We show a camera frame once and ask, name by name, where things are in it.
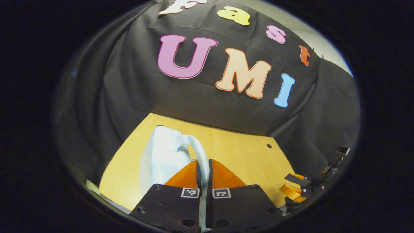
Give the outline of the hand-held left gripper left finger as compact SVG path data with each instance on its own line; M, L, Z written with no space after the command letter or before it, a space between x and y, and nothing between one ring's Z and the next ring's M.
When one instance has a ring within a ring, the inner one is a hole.
M130 216L166 232L198 233L201 195L201 173L195 160L165 184L153 184Z

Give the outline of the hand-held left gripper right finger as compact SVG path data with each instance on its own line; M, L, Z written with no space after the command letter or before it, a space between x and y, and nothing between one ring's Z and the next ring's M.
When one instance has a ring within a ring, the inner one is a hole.
M210 159L206 226L213 233L266 231L283 220L282 212L257 184L241 184L228 168Z

